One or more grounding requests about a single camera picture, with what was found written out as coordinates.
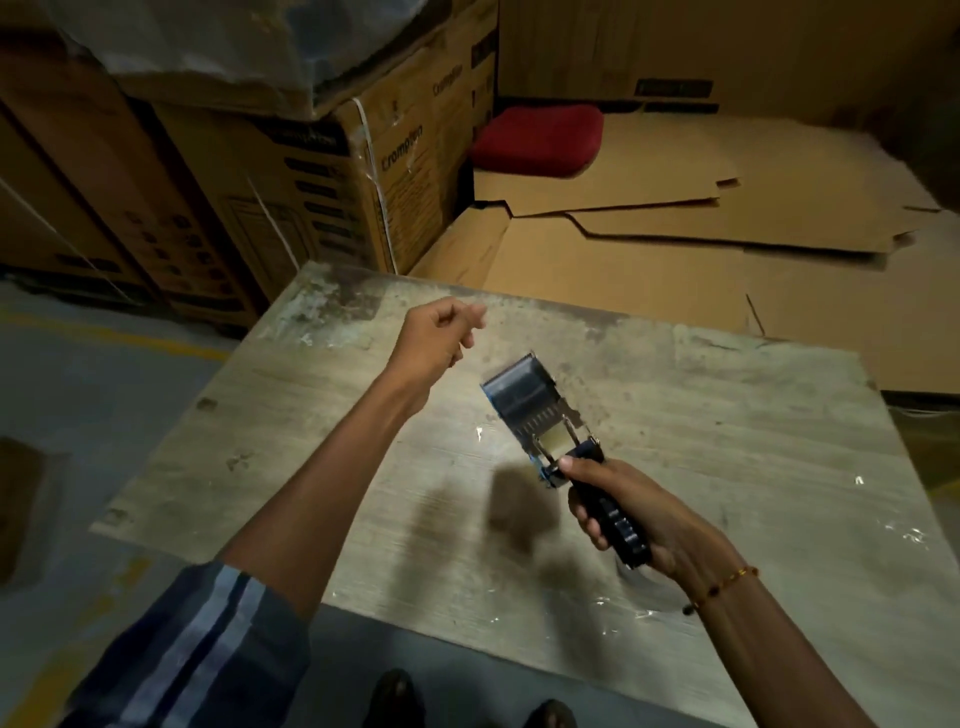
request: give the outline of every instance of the table surface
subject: table surface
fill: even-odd
[[[960,715],[960,573],[855,354],[310,263],[93,529],[200,562],[380,371],[406,309],[488,327],[400,432],[324,602],[753,725],[670,584],[621,576],[479,384],[533,350],[608,455],[720,526],[880,725]]]

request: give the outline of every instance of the forearm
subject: forearm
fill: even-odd
[[[279,592],[309,619],[408,411],[404,388],[379,377],[286,485],[227,543],[220,560]]]
[[[744,566],[722,536],[707,541],[681,585],[691,599]],[[739,578],[700,617],[757,725],[875,728],[759,579]]]

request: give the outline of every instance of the plastic wrap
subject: plastic wrap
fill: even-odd
[[[312,88],[393,40],[427,0],[44,0],[113,75],[193,71]]]

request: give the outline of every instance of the beaded bracelet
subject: beaded bracelet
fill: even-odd
[[[719,584],[715,584],[707,590],[707,595],[698,601],[691,601],[684,607],[684,614],[688,617],[694,612],[699,612],[700,608],[704,606],[704,603],[713,596],[717,596],[727,587],[729,587],[734,581],[739,579],[741,576],[746,576],[748,573],[753,576],[760,576],[760,569],[757,567],[744,567],[740,571],[735,571],[726,579],[721,581]]]

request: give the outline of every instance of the concrete floor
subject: concrete floor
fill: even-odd
[[[182,566],[86,527],[142,467],[235,343],[204,327],[22,294],[0,283],[0,436],[47,457],[27,546],[0,591],[0,719],[56,722],[71,688],[108,642]],[[656,706],[545,675],[323,607],[314,666],[288,723],[358,726],[376,678],[406,668],[430,728],[520,726],[548,697],[580,725],[706,725]]]

